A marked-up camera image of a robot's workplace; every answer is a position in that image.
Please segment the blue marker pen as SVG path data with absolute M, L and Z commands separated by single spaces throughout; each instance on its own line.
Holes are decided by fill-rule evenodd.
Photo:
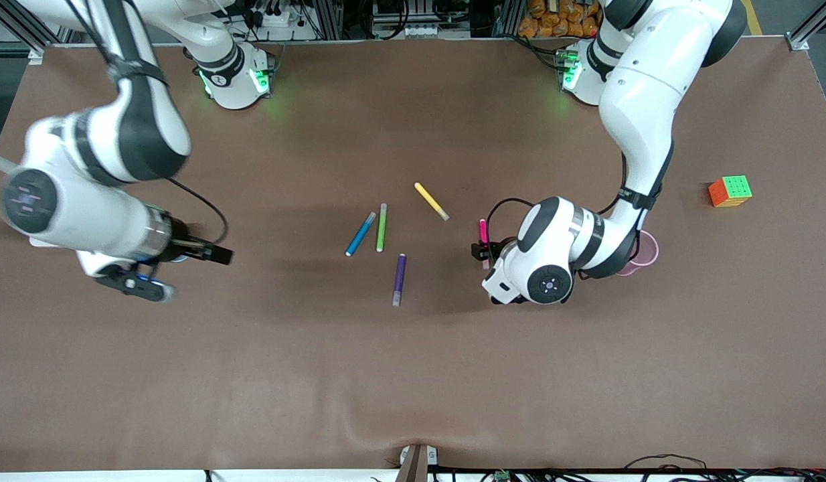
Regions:
M 361 223 L 361 226 L 359 226 L 354 237 L 351 239 L 351 242 L 349 242 L 347 248 L 345 249 L 346 256 L 350 257 L 357 253 L 357 249 L 360 247 L 362 241 L 364 241 L 364 238 L 366 238 L 366 235 L 373 225 L 376 217 L 376 212 L 370 212 L 366 219 Z

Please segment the white power strip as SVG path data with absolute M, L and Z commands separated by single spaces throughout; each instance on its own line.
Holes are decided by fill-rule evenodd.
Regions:
M 247 19 L 250 19 L 256 28 L 294 28 L 303 27 L 307 22 L 307 15 L 296 4 L 278 0 L 251 6 Z

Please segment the brown table cover sheet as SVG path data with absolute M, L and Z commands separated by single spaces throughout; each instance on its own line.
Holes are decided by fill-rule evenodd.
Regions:
M 242 112 L 158 56 L 193 139 L 180 180 L 227 215 L 234 259 L 163 266 L 178 293 L 153 304 L 0 217 L 0 471 L 380 467 L 418 442 L 476 469 L 826 469 L 826 103 L 780 37 L 683 98 L 657 261 L 559 306 L 493 305 L 469 255 L 499 200 L 618 190 L 597 111 L 526 49 L 290 46 Z M 714 208 L 724 176 L 752 198 Z

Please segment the translucent pink plastic cup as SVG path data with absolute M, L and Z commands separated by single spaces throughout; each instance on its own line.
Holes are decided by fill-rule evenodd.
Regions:
M 616 272 L 618 276 L 631 276 L 639 269 L 646 268 L 654 264 L 660 254 L 660 245 L 657 238 L 651 233 L 641 230 L 637 236 L 635 252 L 631 255 L 627 265 Z

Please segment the purple marker pen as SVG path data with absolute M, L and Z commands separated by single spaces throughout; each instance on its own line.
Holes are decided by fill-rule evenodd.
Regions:
M 398 255 L 396 262 L 396 271 L 394 277 L 394 296 L 392 296 L 392 306 L 398 307 L 403 298 L 405 268 L 407 265 L 407 256 L 404 253 Z

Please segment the metal table clamp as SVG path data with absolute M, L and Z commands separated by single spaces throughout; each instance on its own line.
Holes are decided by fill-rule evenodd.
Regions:
M 430 445 L 408 445 L 400 453 L 395 482 L 430 482 L 429 469 L 438 466 L 438 449 Z

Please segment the multicolour puzzle cube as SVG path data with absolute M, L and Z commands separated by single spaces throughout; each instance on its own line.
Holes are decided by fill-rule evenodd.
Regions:
M 714 208 L 730 208 L 752 198 L 752 187 L 746 176 L 724 176 L 711 183 L 707 192 Z

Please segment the orange snack packets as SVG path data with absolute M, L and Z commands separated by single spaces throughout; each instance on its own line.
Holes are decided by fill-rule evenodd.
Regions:
M 596 37 L 604 19 L 599 0 L 524 0 L 517 36 Z

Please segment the yellow marker pen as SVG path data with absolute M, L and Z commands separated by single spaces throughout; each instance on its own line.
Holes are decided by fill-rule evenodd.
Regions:
M 432 210 L 440 216 L 441 220 L 447 222 L 450 220 L 450 216 L 446 210 L 444 210 L 443 206 L 438 203 L 438 201 L 432 196 L 432 194 L 419 182 L 414 183 L 415 190 L 422 196 L 424 201 L 430 205 Z

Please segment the aluminium frame profile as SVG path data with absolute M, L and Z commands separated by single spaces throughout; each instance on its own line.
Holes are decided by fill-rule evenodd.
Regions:
M 493 37 L 501 34 L 517 35 L 526 12 L 525 0 L 495 0 L 495 6 L 498 15 L 493 22 Z
M 345 0 L 312 0 L 319 21 L 321 39 L 337 41 L 342 39 L 343 3 Z
M 786 41 L 791 51 L 807 51 L 809 49 L 808 40 L 814 34 L 826 27 L 826 0 L 808 14 L 796 28 L 786 32 Z
M 39 64 L 52 32 L 18 0 L 0 0 L 0 58 Z

